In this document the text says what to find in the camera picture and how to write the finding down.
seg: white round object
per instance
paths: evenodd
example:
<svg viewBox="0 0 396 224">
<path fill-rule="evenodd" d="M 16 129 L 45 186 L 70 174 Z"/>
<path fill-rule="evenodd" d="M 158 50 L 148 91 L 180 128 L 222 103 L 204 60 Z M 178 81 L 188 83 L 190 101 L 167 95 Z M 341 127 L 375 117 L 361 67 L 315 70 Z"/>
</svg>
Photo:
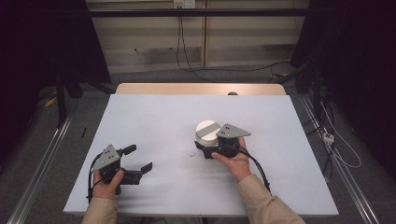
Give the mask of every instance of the white round object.
<svg viewBox="0 0 396 224">
<path fill-rule="evenodd" d="M 199 123 L 195 129 L 195 138 L 197 142 L 203 145 L 204 147 L 213 147 L 218 143 L 218 137 L 216 136 L 216 133 L 220 130 L 220 127 L 215 131 L 208 133 L 202 137 L 199 137 L 197 133 L 214 123 L 216 122 L 213 120 L 204 120 L 201 123 Z"/>
</svg>

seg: sleeve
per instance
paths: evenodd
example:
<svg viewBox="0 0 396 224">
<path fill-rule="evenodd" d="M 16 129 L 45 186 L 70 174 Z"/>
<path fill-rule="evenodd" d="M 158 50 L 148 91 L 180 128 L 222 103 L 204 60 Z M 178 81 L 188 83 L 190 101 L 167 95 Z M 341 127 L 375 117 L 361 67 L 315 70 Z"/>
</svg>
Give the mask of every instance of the sleeve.
<svg viewBox="0 0 396 224">
<path fill-rule="evenodd" d="M 92 198 L 82 219 L 83 224 L 116 223 L 117 202 L 111 199 Z"/>
<path fill-rule="evenodd" d="M 247 206 L 247 214 L 251 224 L 272 223 L 304 223 L 278 197 L 270 192 L 256 175 L 250 175 L 237 184 L 238 192 Z"/>
</svg>

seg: white cable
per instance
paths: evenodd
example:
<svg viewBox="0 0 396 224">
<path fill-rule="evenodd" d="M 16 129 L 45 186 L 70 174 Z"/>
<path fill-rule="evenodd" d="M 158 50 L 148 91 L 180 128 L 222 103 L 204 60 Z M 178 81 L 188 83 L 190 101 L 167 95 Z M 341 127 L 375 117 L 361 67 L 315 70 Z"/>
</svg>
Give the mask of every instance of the white cable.
<svg viewBox="0 0 396 224">
<path fill-rule="evenodd" d="M 337 130 L 335 130 L 334 126 L 332 125 L 332 121 L 330 120 L 329 114 L 327 113 L 326 108 L 324 107 L 324 105 L 323 105 L 322 102 L 320 102 L 320 104 L 321 104 L 321 106 L 323 107 L 324 113 L 326 114 L 326 117 L 327 117 L 327 119 L 329 120 L 330 125 L 332 126 L 332 129 L 333 129 L 333 130 L 335 131 L 335 133 L 346 143 L 346 145 L 349 146 L 349 148 L 352 150 L 352 152 L 356 155 L 356 157 L 357 157 L 358 160 L 359 160 L 359 165 L 351 165 L 351 164 L 347 163 L 347 162 L 344 161 L 339 155 L 337 155 L 337 153 L 335 153 L 335 152 L 332 150 L 332 147 L 331 147 L 329 144 L 327 144 L 327 145 L 329 146 L 329 150 L 333 153 L 333 155 L 334 155 L 335 158 L 337 158 L 338 160 L 340 160 L 340 161 L 341 161 L 343 164 L 345 164 L 346 166 L 349 166 L 349 167 L 351 167 L 351 168 L 359 168 L 359 167 L 361 167 L 361 158 L 359 157 L 358 153 L 357 153 L 357 152 L 355 151 L 355 149 L 353 149 L 353 147 L 341 136 L 341 134 L 340 134 L 339 132 L 337 132 Z"/>
</svg>

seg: table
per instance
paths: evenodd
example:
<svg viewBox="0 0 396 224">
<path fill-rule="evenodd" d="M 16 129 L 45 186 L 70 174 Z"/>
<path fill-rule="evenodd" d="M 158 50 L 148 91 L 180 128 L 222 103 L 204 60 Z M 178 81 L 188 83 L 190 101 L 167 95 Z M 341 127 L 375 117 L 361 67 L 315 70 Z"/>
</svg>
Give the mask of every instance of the table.
<svg viewBox="0 0 396 224">
<path fill-rule="evenodd" d="M 279 85 L 264 84 L 121 84 L 110 97 L 64 211 L 84 214 L 89 166 L 111 143 L 115 148 L 137 144 L 137 151 L 121 160 L 125 169 L 153 162 L 140 185 L 121 186 L 119 213 L 246 216 L 228 170 L 217 161 L 205 160 L 193 143 L 195 126 L 213 119 L 252 133 L 246 137 L 249 152 L 261 163 L 273 194 L 296 213 L 337 215 L 291 100 L 282 90 Z M 225 95 L 230 91 L 239 96 Z M 250 166 L 258 174 L 253 162 Z"/>
</svg>

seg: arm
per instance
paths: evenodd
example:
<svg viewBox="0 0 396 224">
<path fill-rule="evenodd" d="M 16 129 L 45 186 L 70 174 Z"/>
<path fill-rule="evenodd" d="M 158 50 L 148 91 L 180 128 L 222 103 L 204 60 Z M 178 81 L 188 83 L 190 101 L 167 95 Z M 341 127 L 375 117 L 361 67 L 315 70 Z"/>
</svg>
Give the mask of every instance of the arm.
<svg viewBox="0 0 396 224">
<path fill-rule="evenodd" d="M 239 144 L 246 148 L 243 138 L 239 138 Z M 233 175 L 250 223 L 304 223 L 282 200 L 272 197 L 260 179 L 251 174 L 247 156 L 239 153 L 229 159 L 213 153 L 212 157 L 224 163 Z"/>
<path fill-rule="evenodd" d="M 117 222 L 117 202 L 114 198 L 123 175 L 123 171 L 118 171 L 110 184 L 105 184 L 101 181 L 99 171 L 93 173 L 93 183 L 97 184 L 93 187 L 93 198 L 82 220 L 83 224 Z"/>
</svg>

